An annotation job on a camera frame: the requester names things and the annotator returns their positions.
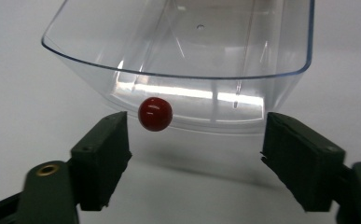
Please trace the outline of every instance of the brass screw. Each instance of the brass screw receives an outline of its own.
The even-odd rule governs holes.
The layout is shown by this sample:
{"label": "brass screw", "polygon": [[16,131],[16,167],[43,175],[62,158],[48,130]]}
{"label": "brass screw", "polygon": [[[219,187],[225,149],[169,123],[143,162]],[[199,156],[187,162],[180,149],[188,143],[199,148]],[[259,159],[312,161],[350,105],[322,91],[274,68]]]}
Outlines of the brass screw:
{"label": "brass screw", "polygon": [[59,170],[59,166],[57,164],[49,164],[41,167],[36,174],[39,176],[52,175]]}

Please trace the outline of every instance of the clear plastic container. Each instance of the clear plastic container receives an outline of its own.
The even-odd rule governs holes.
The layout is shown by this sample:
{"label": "clear plastic container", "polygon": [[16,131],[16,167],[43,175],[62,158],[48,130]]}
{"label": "clear plastic container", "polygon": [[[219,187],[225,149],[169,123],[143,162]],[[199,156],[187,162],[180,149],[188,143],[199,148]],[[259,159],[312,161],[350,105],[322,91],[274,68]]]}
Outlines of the clear plastic container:
{"label": "clear plastic container", "polygon": [[45,48],[117,110],[168,101],[173,127],[258,133],[311,63],[313,0],[67,0]]}

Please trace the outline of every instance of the red ball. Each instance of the red ball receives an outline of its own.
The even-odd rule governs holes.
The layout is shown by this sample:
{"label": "red ball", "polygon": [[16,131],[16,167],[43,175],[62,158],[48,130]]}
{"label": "red ball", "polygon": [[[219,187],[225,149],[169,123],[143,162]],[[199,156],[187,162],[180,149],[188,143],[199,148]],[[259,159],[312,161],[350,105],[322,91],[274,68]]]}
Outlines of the red ball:
{"label": "red ball", "polygon": [[172,121],[171,105],[158,97],[150,97],[139,107],[139,121],[147,130],[159,132],[164,130]]}

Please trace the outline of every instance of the blue-tinted rim edge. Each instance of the blue-tinted rim edge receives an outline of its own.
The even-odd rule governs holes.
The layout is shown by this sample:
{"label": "blue-tinted rim edge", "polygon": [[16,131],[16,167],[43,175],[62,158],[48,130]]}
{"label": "blue-tinted rim edge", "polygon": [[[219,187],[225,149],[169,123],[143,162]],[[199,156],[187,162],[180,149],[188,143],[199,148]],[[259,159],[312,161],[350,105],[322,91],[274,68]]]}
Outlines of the blue-tinted rim edge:
{"label": "blue-tinted rim edge", "polygon": [[44,43],[44,38],[46,36],[47,31],[51,27],[52,23],[55,21],[56,17],[60,14],[63,7],[65,6],[67,0],[63,2],[58,12],[55,14],[54,18],[52,19],[51,23],[49,24],[49,27],[47,28],[46,32],[43,34],[43,37],[41,38],[41,45],[48,49],[49,51],[58,54],[61,57],[64,57],[66,59],[69,59],[71,61],[77,62],[77,63],[84,63],[86,65],[94,66],[94,67],[100,67],[103,69],[118,71],[118,72],[125,72],[125,73],[133,73],[136,75],[143,75],[143,76],[152,76],[152,77],[170,77],[170,78],[185,78],[185,79],[208,79],[208,80],[246,80],[246,79],[263,79],[263,78],[275,78],[275,77],[288,77],[288,76],[295,76],[304,73],[312,63],[312,42],[313,42],[313,25],[314,25],[314,0],[311,0],[310,3],[310,12],[309,12],[309,27],[308,27],[308,46],[307,46],[307,56],[306,56],[306,63],[304,66],[302,66],[299,70],[294,72],[288,72],[288,73],[282,73],[282,74],[275,74],[275,75],[265,75],[265,76],[258,76],[258,77],[192,77],[192,76],[180,76],[180,75],[167,75],[167,74],[160,74],[160,73],[148,73],[148,72],[139,72],[134,70],[128,70],[128,69],[119,69],[116,67],[111,67],[107,65],[101,65],[97,63],[89,63],[86,61],[79,60],[77,58],[73,58],[71,56],[68,56],[66,54],[60,53],[58,50],[50,48],[46,43]]}

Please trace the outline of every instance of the white table surface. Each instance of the white table surface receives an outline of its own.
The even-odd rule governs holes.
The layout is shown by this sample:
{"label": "white table surface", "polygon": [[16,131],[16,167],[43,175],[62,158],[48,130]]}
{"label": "white table surface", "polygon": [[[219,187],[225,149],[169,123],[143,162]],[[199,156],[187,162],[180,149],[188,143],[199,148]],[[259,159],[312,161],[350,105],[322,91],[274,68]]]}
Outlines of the white table surface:
{"label": "white table surface", "polygon": [[[0,200],[21,191],[25,174],[37,164],[67,161],[69,149],[112,113],[98,93],[40,45],[61,4],[0,0]],[[313,48],[312,66],[279,112],[347,150],[351,165],[361,161],[361,1],[316,0]],[[140,136],[152,133],[140,130],[137,122],[130,125],[135,159],[110,206],[101,213],[80,212],[82,223],[335,223],[335,204],[331,213],[304,213],[263,165],[251,166],[261,168],[254,170],[256,181],[248,182],[145,160],[143,146],[153,146]],[[168,139],[168,146],[178,146]],[[221,139],[243,145],[239,136]],[[217,147],[209,144],[204,142],[206,148]],[[259,158],[248,162],[253,161],[260,164]],[[267,179],[279,187],[264,185]]]}

